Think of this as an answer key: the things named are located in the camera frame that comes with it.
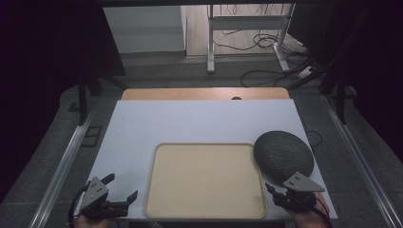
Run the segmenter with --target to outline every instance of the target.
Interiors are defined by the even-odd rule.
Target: metal rail
[[[358,145],[356,144],[352,134],[349,131],[347,125],[342,124],[341,120],[338,118],[335,113],[335,106],[332,103],[329,96],[323,96],[323,101],[327,106],[327,109],[335,122],[336,128],[340,133],[341,138],[346,143],[347,148],[350,151],[350,154],[353,157],[355,165],[358,168],[362,178],[368,186],[371,194],[373,195],[377,206],[379,207],[380,212],[382,213],[384,219],[388,223],[391,228],[402,228],[402,222],[399,216],[394,209],[394,206],[386,194],[385,190],[377,181],[373,171],[370,168],[370,165],[366,162],[364,156],[361,153]]]
[[[82,125],[78,125],[76,130],[74,131],[74,134],[71,137],[71,140],[66,148],[65,154],[63,155],[59,165],[56,168],[48,189],[45,192],[45,195],[42,197],[42,200],[39,203],[38,208],[36,209],[32,221],[29,224],[29,227],[42,228],[47,223],[51,209],[53,208],[53,205],[56,202],[57,197],[59,196],[60,190],[62,189],[62,186],[68,174],[68,170],[70,169],[74,161],[77,151],[80,148],[81,141],[83,140],[89,123],[91,122],[91,119],[94,115],[96,104],[97,101],[92,102],[89,107],[89,112],[86,120]]]

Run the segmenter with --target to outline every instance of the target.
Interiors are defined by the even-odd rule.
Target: metal frame
[[[278,57],[282,71],[290,70],[287,61],[284,58],[282,44],[291,15],[293,14],[295,4],[291,4],[285,15],[266,15],[266,16],[214,16],[213,5],[210,5],[210,15],[208,16],[208,54],[207,54],[207,72],[214,73],[214,41],[213,33],[215,30],[255,30],[255,29],[278,29],[280,30],[278,41],[273,48]]]
[[[62,186],[65,183],[68,170],[73,164],[77,151],[80,148],[81,141],[83,140],[89,123],[91,122],[91,119],[94,115],[96,104],[97,102],[94,102],[90,106],[86,120],[83,122],[82,125],[78,125],[76,130],[74,131],[70,143],[66,148],[66,152],[60,160],[59,165],[57,166],[53,178],[48,185],[48,189],[45,192],[45,195],[42,198],[41,202],[39,203],[39,206],[36,209],[35,214],[33,215],[29,227],[44,227],[47,223],[51,209],[53,208],[57,196],[59,196]]]
[[[384,219],[388,223],[389,227],[401,228],[403,227],[402,221],[396,212],[391,200],[389,199],[386,191],[382,188],[378,180],[376,179],[370,165],[365,160],[364,156],[358,145],[356,144],[354,137],[349,131],[349,128],[345,123],[343,123],[335,113],[335,106],[330,98],[330,95],[322,96],[323,102],[326,104],[332,120],[335,126],[346,144],[350,154],[352,155],[353,161],[360,172],[362,179],[367,184],[368,189],[374,197],[375,203],[379,207]]]

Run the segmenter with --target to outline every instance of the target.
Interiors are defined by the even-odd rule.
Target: tray rim
[[[261,173],[261,170],[260,170],[258,164],[254,160],[254,164],[259,171],[258,172],[259,178],[261,179],[261,181],[259,182],[259,190],[262,195],[263,207],[264,207],[261,215],[258,215],[257,217],[245,217],[245,218],[239,218],[239,217],[225,217],[225,218],[224,217],[177,217],[177,216],[156,217],[156,216],[151,216],[147,212],[146,206],[148,203],[151,178],[154,173],[154,161],[156,159],[158,149],[165,145],[247,145],[247,146],[250,146],[253,148],[253,145],[248,142],[162,142],[162,143],[158,144],[156,146],[156,148],[154,149],[152,163],[150,166],[150,172],[149,172],[148,181],[147,181],[147,188],[145,191],[145,201],[144,201],[144,205],[143,205],[143,210],[144,210],[144,213],[146,216],[148,216],[149,218],[152,218],[152,219],[216,219],[216,220],[239,219],[239,220],[250,220],[250,219],[263,219],[267,215],[267,212],[268,212],[267,198],[266,198],[266,194],[265,194],[264,186],[263,186],[263,176],[262,176],[262,173]]]

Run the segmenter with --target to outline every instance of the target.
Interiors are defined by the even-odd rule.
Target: black curtain
[[[107,75],[125,71],[101,6],[0,4],[2,200],[47,132],[60,95],[77,85],[78,74],[96,79],[94,68]]]

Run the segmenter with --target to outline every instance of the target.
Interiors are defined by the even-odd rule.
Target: dark background
[[[403,18],[396,2],[378,1],[346,56],[345,73],[356,107],[403,160]],[[101,7],[0,4],[2,200],[47,132],[61,93],[77,85],[80,73],[96,78],[94,68],[109,75],[124,70]],[[337,50],[354,14],[344,7],[332,12],[324,46]]]
[[[13,1],[0,10],[3,200],[45,136],[62,92],[80,73],[94,80],[94,69],[125,71],[101,7]]]

